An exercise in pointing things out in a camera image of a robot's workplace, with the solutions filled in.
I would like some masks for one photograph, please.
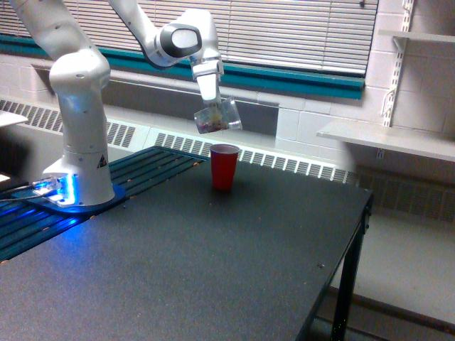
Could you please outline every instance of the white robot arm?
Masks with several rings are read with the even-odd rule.
[[[188,9],[175,21],[157,29],[137,0],[108,1],[139,41],[151,64],[170,67],[188,58],[203,101],[207,105],[220,102],[218,83],[223,74],[223,62],[209,11]]]
[[[35,42],[55,60],[50,84],[58,95],[64,148],[62,158],[43,175],[61,179],[62,188],[48,199],[61,207],[107,202],[114,191],[101,89],[109,81],[109,63],[61,0],[10,1]]]
[[[10,0],[18,17],[54,65],[50,84],[58,95],[63,120],[63,156],[44,170],[45,178],[61,180],[48,199],[61,207],[93,206],[110,201],[114,191],[107,167],[106,117],[101,90],[109,82],[106,58],[82,32],[62,0]],[[203,101],[220,103],[218,82],[223,64],[210,12],[189,9],[157,29],[137,0],[109,0],[158,67],[188,58]],[[36,192],[45,195],[54,188]]]

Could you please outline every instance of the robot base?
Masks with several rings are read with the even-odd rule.
[[[36,199],[29,199],[26,200],[27,202],[31,203],[32,205],[39,206],[43,210],[55,212],[55,213],[63,213],[68,215],[97,215],[101,212],[108,210],[121,202],[126,200],[126,193],[125,190],[118,186],[113,185],[115,196],[108,202],[99,205],[92,205],[92,206],[72,206],[72,207],[60,207],[56,204],[53,204],[51,201],[39,197]],[[34,192],[31,190],[23,190],[21,192],[14,193],[12,196],[16,198],[20,197],[30,197],[35,195]]]

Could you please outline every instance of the window sill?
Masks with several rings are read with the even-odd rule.
[[[183,61],[169,69],[159,70],[148,64],[141,52],[100,48],[112,67],[141,70],[153,75],[192,79],[189,62]],[[0,34],[0,52],[20,55],[47,56],[31,38]],[[274,69],[224,63],[221,85],[248,87],[262,92],[279,92],[296,96],[311,94],[329,97],[361,99],[365,80],[357,77],[323,75],[312,72]]]

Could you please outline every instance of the red cup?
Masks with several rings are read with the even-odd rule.
[[[239,151],[238,147],[230,144],[214,144],[210,147],[212,185],[217,190],[231,189]]]

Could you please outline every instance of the window blinds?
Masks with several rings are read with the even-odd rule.
[[[29,36],[0,0],[0,33]],[[64,0],[98,46],[140,50],[107,0]],[[363,75],[378,0],[139,0],[161,27],[189,8],[208,9],[224,61]]]

